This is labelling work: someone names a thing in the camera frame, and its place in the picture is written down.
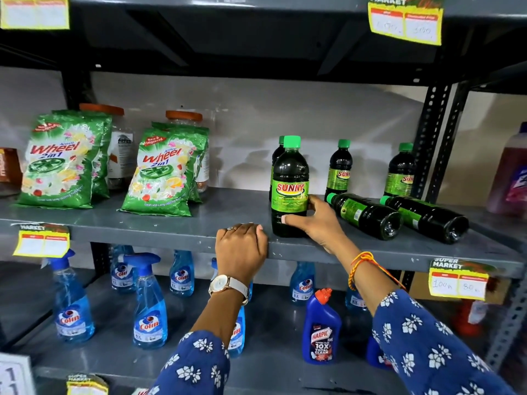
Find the person's left hand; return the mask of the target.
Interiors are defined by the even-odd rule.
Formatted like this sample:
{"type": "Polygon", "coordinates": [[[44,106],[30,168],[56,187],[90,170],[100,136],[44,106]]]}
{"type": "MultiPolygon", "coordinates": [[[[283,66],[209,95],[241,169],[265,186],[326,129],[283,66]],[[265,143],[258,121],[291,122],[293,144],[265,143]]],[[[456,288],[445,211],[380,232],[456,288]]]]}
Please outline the person's left hand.
{"type": "Polygon", "coordinates": [[[254,224],[236,224],[218,230],[215,256],[218,274],[235,278],[249,287],[268,255],[267,247],[256,247],[254,224]]]}

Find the person's right hand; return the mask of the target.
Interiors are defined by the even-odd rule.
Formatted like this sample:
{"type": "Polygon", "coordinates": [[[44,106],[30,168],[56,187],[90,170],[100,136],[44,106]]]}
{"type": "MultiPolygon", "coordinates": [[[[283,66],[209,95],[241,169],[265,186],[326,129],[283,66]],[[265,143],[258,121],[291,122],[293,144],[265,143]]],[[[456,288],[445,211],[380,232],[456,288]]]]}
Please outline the person's right hand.
{"type": "Polygon", "coordinates": [[[344,264],[360,253],[358,247],[343,231],[334,210],[316,195],[308,196],[308,207],[313,210],[313,228],[304,231],[312,240],[333,254],[344,264]]]}

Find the green-capped dark cleaner bottle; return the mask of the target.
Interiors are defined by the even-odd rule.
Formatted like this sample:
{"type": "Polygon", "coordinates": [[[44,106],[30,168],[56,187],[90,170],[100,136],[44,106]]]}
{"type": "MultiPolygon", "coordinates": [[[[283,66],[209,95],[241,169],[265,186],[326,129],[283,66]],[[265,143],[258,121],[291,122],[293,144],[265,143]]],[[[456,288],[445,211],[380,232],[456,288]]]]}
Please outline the green-capped dark cleaner bottle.
{"type": "Polygon", "coordinates": [[[280,238],[304,238],[306,234],[282,222],[285,215],[306,217],[309,193],[309,166],[300,153],[301,137],[284,136],[284,151],[273,165],[271,180],[271,224],[280,238]]]}

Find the person's left forearm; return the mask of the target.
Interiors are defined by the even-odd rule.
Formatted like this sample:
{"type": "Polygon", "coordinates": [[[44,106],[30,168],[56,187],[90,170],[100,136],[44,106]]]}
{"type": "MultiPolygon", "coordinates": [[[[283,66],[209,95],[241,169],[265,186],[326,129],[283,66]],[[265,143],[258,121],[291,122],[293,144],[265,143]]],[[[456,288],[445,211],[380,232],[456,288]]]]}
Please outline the person's left forearm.
{"type": "Polygon", "coordinates": [[[243,300],[233,289],[213,294],[147,395],[223,395],[230,374],[228,345],[243,300]]]}

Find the person's right forearm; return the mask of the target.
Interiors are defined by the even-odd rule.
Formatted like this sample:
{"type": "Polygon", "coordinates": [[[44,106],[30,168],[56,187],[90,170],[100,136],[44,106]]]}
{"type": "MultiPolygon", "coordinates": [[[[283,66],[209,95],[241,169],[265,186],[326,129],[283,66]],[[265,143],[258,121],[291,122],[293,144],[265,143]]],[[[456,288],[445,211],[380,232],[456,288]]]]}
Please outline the person's right forearm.
{"type": "Polygon", "coordinates": [[[362,252],[348,283],[372,313],[372,337],[410,395],[517,395],[442,321],[362,252]]]}

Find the group of dark liquid bottles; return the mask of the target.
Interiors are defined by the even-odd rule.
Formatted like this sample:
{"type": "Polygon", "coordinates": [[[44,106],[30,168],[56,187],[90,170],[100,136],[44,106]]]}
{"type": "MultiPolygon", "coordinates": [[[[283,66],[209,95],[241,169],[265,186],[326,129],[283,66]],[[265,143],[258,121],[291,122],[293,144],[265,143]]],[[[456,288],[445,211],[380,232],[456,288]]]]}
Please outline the group of dark liquid bottles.
{"type": "MultiPolygon", "coordinates": [[[[273,165],[284,151],[284,136],[273,153],[273,165]]],[[[469,230],[469,219],[447,208],[410,196],[416,170],[412,143],[400,143],[399,153],[388,167],[384,195],[380,201],[347,192],[352,169],[351,141],[339,139],[337,151],[330,158],[324,201],[348,224],[372,237],[388,241],[402,226],[444,244],[457,243],[469,230]]]]}

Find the green detergent packet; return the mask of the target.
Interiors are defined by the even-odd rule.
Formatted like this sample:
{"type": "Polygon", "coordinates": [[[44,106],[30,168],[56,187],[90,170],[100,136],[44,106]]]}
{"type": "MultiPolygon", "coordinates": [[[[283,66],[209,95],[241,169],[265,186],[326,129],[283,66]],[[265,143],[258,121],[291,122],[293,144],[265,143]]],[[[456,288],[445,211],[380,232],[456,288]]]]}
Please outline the green detergent packet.
{"type": "Polygon", "coordinates": [[[136,169],[120,212],[138,215],[190,217],[190,187],[196,151],[204,150],[206,137],[182,130],[151,127],[143,133],[136,169]]]}
{"type": "Polygon", "coordinates": [[[92,180],[106,119],[77,112],[39,115],[25,151],[16,205],[59,210],[92,208],[92,180]]]}
{"type": "Polygon", "coordinates": [[[182,128],[192,127],[191,130],[193,132],[197,132],[206,137],[204,150],[197,150],[195,152],[197,157],[194,163],[194,179],[190,187],[190,195],[189,195],[189,201],[193,203],[198,203],[198,204],[202,203],[200,195],[199,195],[199,189],[198,189],[199,186],[197,184],[198,183],[197,177],[198,177],[198,174],[201,173],[202,171],[202,162],[209,148],[209,132],[210,132],[209,129],[207,127],[201,127],[199,125],[194,125],[189,122],[187,123],[186,121],[183,122],[183,121],[178,121],[178,120],[174,122],[170,121],[167,123],[152,122],[152,127],[160,128],[163,130],[177,130],[177,131],[182,130],[182,128]]]}
{"type": "Polygon", "coordinates": [[[109,187],[107,184],[108,176],[108,148],[111,141],[112,116],[107,112],[92,110],[54,110],[53,114],[79,116],[84,119],[103,119],[104,131],[101,139],[101,145],[96,158],[93,160],[93,179],[92,179],[92,196],[97,198],[108,199],[110,197],[109,187]]]}

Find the blue toilet cleaner bottle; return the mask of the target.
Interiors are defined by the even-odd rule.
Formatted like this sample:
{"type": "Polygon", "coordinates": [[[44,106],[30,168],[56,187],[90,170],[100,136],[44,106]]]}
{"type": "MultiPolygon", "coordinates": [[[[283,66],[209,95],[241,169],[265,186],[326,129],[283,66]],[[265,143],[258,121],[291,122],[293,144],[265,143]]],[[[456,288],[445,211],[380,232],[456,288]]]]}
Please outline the blue toilet cleaner bottle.
{"type": "Polygon", "coordinates": [[[366,361],[369,365],[382,370],[392,371],[393,366],[386,354],[381,350],[377,341],[370,336],[366,347],[366,361]]]}
{"type": "Polygon", "coordinates": [[[331,295],[331,288],[322,288],[306,305],[301,349],[304,361],[313,365],[336,361],[342,322],[340,315],[328,304],[331,295]]]}

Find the row of blue spray bottles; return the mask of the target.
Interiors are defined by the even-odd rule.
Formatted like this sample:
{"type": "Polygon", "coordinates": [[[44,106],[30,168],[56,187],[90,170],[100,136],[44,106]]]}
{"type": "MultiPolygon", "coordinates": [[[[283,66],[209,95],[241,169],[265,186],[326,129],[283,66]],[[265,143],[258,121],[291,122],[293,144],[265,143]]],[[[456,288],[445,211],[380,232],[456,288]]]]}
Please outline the row of blue spray bottles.
{"type": "MultiPolygon", "coordinates": [[[[69,258],[75,252],[69,250],[62,258],[50,258],[47,262],[53,270],[56,291],[54,322],[58,336],[64,340],[83,342],[95,332],[88,296],[75,272],[69,265],[69,258]]],[[[194,261],[189,251],[175,251],[175,267],[170,273],[170,291],[178,300],[188,303],[195,292],[194,261]]],[[[111,287],[118,293],[134,293],[136,297],[133,320],[127,320],[127,328],[133,327],[133,341],[136,346],[156,349],[163,346],[170,327],[166,298],[162,287],[155,278],[152,264],[160,257],[152,253],[135,253],[130,245],[112,245],[110,277],[111,287]]],[[[315,266],[310,262],[298,262],[291,279],[288,294],[283,287],[267,287],[257,291],[256,304],[242,306],[228,346],[231,355],[241,354],[247,336],[247,322],[265,323],[267,331],[271,326],[284,328],[278,318],[284,314],[283,305],[292,300],[296,305],[306,307],[315,299],[315,266]]]]}

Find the brown cardboard box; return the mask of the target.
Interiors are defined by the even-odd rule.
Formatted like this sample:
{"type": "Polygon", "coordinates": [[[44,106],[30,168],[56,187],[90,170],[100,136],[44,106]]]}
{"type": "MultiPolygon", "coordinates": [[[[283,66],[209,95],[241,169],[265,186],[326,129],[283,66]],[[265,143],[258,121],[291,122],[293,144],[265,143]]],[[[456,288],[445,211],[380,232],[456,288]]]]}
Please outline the brown cardboard box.
{"type": "MultiPolygon", "coordinates": [[[[485,302],[494,305],[503,305],[512,280],[507,278],[492,278],[487,285],[485,302]]],[[[440,302],[458,302],[456,298],[441,298],[432,296],[428,289],[427,273],[414,272],[412,283],[407,286],[410,296],[416,300],[429,300],[440,302]]]]}

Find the clear jar with orange lid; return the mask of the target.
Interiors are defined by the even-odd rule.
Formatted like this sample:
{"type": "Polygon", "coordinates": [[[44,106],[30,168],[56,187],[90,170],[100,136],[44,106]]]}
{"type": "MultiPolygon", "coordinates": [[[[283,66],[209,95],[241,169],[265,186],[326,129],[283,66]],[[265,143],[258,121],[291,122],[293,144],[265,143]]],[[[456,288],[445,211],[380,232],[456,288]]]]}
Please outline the clear jar with orange lid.
{"type": "MultiPolygon", "coordinates": [[[[168,121],[183,121],[194,125],[202,126],[203,116],[198,112],[190,112],[185,110],[167,110],[166,118],[168,121]]],[[[207,191],[209,186],[209,148],[202,162],[202,171],[198,174],[197,184],[199,193],[202,194],[207,191]]]]}
{"type": "Polygon", "coordinates": [[[81,111],[104,112],[112,117],[107,146],[106,186],[109,191],[124,191],[135,169],[136,137],[125,118],[124,108],[105,104],[80,104],[81,111]]]}

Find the yellow price tag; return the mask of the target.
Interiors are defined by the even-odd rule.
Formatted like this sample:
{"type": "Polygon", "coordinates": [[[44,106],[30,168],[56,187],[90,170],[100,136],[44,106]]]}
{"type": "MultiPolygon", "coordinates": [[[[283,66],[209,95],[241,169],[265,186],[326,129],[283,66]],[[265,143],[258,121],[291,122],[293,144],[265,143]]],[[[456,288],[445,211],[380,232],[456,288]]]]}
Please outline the yellow price tag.
{"type": "Polygon", "coordinates": [[[69,30],[69,0],[0,0],[0,29],[69,30]]]}
{"type": "Polygon", "coordinates": [[[428,289],[438,298],[484,301],[491,265],[465,259],[435,258],[428,271],[428,289]]]}
{"type": "Polygon", "coordinates": [[[95,374],[70,374],[66,388],[66,395],[109,395],[109,385],[95,374]]]}
{"type": "Polygon", "coordinates": [[[69,227],[50,223],[17,223],[17,245],[13,256],[62,258],[69,251],[69,227]]]}
{"type": "Polygon", "coordinates": [[[367,0],[372,33],[440,46],[445,0],[367,0]]]}

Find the red bottle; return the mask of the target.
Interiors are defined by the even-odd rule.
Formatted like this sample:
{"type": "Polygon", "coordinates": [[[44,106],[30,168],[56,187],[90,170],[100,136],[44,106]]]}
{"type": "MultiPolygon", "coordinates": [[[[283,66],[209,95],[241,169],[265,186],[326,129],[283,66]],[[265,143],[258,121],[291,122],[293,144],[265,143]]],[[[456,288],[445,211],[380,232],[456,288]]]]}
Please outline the red bottle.
{"type": "Polygon", "coordinates": [[[483,331],[482,322],[489,310],[489,305],[480,300],[462,299],[454,327],[458,334],[466,337],[479,337],[483,331]]]}

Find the pink liquid bottle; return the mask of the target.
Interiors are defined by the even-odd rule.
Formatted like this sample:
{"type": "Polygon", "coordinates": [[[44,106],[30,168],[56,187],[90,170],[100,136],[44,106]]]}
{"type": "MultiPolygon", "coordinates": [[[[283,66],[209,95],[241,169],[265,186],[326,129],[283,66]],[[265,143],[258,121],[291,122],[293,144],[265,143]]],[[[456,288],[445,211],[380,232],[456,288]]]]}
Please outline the pink liquid bottle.
{"type": "Polygon", "coordinates": [[[527,219],[527,121],[506,142],[486,209],[494,214],[527,219]]]}

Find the brown packet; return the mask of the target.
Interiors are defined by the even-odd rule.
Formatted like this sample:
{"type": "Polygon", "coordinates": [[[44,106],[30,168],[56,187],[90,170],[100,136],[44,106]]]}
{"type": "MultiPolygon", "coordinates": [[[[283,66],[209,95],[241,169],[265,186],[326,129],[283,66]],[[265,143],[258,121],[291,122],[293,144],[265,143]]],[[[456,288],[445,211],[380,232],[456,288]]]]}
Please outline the brown packet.
{"type": "Polygon", "coordinates": [[[0,185],[20,188],[23,174],[16,148],[0,147],[0,185]]]}

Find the white sign card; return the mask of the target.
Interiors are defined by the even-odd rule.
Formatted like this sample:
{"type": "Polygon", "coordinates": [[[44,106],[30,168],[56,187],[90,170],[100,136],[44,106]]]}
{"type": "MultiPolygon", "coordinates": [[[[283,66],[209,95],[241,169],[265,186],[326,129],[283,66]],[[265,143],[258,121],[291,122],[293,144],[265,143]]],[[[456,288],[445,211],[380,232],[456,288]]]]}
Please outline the white sign card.
{"type": "Polygon", "coordinates": [[[37,395],[29,356],[0,352],[0,395],[37,395]]]}

